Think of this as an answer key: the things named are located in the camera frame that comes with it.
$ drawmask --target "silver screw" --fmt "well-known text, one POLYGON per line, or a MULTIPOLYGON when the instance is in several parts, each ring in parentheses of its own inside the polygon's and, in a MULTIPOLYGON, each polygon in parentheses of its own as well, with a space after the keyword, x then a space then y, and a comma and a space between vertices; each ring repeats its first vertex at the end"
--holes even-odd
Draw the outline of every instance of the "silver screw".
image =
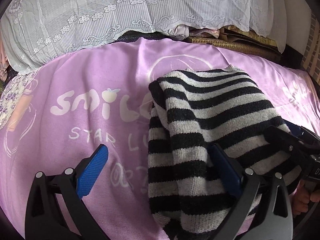
POLYGON ((248 174, 248 175, 253 175, 253 170, 250 169, 250 168, 246 168, 246 169, 244 170, 244 172, 245 172, 246 174, 248 174))
POLYGON ((277 179, 282 179, 282 174, 279 172, 276 172, 275 176, 277 179))
POLYGON ((65 171, 64 171, 65 174, 67 175, 70 175, 73 173, 73 168, 67 168, 65 171))
POLYGON ((37 172, 37 174, 36 174, 36 178, 41 178, 42 177, 42 175, 43 175, 43 173, 41 172, 41 171, 39 171, 39 172, 37 172))

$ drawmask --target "folded sweater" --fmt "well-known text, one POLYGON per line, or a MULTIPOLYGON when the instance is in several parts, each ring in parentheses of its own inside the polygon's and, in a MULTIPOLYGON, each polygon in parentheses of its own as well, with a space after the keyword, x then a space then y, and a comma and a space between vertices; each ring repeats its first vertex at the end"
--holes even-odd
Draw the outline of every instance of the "folded sweater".
POLYGON ((300 167, 263 137, 270 125, 289 129, 244 71, 172 71, 149 90, 149 204, 170 239, 208 239, 235 203, 208 156, 210 143, 257 174, 282 173, 289 194, 297 187, 300 167))

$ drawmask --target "tiled wall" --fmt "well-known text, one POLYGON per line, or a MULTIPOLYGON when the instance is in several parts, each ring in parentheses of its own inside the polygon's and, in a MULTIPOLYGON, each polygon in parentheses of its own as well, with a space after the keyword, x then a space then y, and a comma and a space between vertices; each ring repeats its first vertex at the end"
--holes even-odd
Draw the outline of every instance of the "tiled wall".
POLYGON ((301 65, 320 84, 320 25, 314 14, 311 17, 309 40, 301 65))

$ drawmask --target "purple bedspread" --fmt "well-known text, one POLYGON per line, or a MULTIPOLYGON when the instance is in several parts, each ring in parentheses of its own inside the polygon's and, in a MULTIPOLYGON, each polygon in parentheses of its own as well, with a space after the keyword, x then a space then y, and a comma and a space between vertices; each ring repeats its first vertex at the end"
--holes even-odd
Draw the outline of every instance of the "purple bedspread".
POLYGON ((169 39, 84 49, 46 64, 0 130, 0 205, 9 220, 24 235, 36 172, 62 173, 104 143, 109 160, 83 198, 87 208, 111 239, 167 239, 148 207, 148 84, 171 70, 229 64, 247 71, 283 118, 320 134, 319 100, 303 71, 169 39))

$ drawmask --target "human hand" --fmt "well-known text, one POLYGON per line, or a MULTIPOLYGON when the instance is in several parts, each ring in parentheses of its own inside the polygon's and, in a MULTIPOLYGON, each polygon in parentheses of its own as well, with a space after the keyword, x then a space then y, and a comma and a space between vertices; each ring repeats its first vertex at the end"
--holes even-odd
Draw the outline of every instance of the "human hand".
POLYGON ((308 212, 308 203, 320 201, 320 190, 313 193, 309 193, 304 187, 305 180, 301 179, 297 187, 297 191, 293 196, 292 202, 292 214, 294 216, 300 215, 301 213, 308 212))

